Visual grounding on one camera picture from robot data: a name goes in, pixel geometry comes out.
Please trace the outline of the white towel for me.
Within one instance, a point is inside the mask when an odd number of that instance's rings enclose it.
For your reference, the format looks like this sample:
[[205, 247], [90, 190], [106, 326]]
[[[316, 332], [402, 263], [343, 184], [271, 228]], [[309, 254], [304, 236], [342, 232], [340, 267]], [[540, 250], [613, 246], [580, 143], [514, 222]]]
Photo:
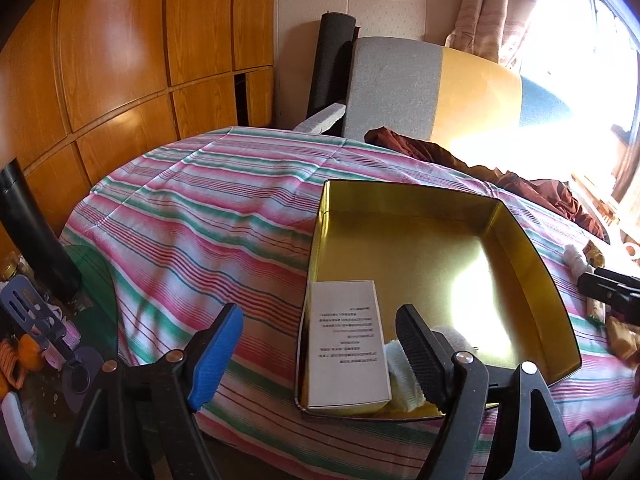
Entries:
[[[432, 332], [445, 338], [446, 343], [451, 347], [449, 353], [455, 351], [476, 353], [472, 344], [450, 326], [436, 326]], [[418, 408], [423, 408], [426, 404], [424, 393], [400, 342], [393, 339], [384, 344], [384, 352], [388, 374], [390, 374], [390, 391], [392, 392], [392, 400], [388, 406], [393, 411], [407, 414], [415, 412]]]

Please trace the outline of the black rolled mat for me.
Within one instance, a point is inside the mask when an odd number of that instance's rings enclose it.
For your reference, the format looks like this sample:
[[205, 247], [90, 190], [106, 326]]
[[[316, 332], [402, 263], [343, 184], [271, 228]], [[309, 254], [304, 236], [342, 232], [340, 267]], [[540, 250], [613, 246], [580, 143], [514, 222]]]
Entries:
[[338, 12], [322, 15], [309, 89], [308, 117], [329, 105], [346, 101], [352, 48], [358, 34], [359, 27], [353, 16]]

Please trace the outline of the maroon brown blanket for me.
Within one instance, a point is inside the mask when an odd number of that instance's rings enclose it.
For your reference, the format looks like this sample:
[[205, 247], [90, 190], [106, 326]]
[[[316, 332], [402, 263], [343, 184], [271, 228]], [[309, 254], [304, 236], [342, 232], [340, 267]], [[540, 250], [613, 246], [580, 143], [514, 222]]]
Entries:
[[574, 222], [605, 243], [610, 241], [602, 223], [579, 203], [570, 187], [559, 180], [526, 180], [513, 171], [489, 169], [482, 165], [469, 166], [437, 143], [411, 139], [385, 127], [369, 130], [364, 136], [364, 142], [491, 183]]

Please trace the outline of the gold metal tin box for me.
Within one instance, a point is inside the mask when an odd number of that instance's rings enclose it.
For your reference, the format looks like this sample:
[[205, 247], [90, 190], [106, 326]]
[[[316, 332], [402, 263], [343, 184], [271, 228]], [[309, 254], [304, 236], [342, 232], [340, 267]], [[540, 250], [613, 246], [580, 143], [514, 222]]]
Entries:
[[506, 203], [392, 182], [322, 186], [308, 283], [371, 281], [385, 340], [413, 304], [430, 327], [466, 339], [487, 365], [538, 366], [548, 385], [582, 367], [570, 317], [533, 242]]

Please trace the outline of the wooden wardrobe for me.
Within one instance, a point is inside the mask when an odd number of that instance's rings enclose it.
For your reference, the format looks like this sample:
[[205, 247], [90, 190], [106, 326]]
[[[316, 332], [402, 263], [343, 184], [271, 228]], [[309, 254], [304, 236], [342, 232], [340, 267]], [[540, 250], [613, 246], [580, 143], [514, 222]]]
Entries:
[[1, 51], [1, 142], [52, 229], [152, 148], [271, 124], [273, 1], [34, 1]]

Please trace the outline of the white cardboard box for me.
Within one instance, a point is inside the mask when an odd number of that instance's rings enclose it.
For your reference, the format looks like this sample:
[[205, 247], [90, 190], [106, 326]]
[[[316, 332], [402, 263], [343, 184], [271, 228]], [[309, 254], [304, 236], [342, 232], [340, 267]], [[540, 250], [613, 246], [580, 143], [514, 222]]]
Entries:
[[307, 410], [369, 415], [384, 408], [391, 398], [375, 284], [312, 283]]

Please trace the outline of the grey yellow blue headboard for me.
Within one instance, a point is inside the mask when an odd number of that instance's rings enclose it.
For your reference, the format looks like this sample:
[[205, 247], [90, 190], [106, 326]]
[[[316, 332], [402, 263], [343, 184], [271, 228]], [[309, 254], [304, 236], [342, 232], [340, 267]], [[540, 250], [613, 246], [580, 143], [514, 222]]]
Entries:
[[527, 78], [478, 56], [428, 42], [364, 37], [355, 42], [343, 136], [361, 141], [386, 127], [445, 148], [469, 134], [514, 133], [570, 116]]

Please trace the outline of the striped pink green bedsheet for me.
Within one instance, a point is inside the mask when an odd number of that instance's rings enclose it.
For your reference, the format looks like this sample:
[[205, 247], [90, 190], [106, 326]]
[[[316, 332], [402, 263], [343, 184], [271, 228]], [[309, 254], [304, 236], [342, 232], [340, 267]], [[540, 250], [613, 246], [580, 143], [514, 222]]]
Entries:
[[585, 232], [541, 206], [459, 171], [384, 148], [293, 131], [228, 128], [157, 148], [119, 167], [73, 210], [62, 237], [113, 269], [126, 359], [155, 361], [209, 326], [226, 302], [244, 330], [213, 401], [208, 436], [304, 479], [412, 479], [437, 422], [332, 424], [293, 401], [297, 326], [311, 233], [330, 179], [434, 185], [508, 206], [559, 286], [582, 367], [552, 389], [576, 454], [611, 445], [638, 402], [634, 373], [606, 348], [562, 261]]

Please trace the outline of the pink beige curtain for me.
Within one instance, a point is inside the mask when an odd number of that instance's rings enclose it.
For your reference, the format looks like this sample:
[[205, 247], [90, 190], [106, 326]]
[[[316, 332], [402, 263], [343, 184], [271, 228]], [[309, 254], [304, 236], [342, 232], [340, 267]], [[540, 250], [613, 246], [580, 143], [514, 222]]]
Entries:
[[446, 46], [511, 67], [537, 0], [462, 0]]

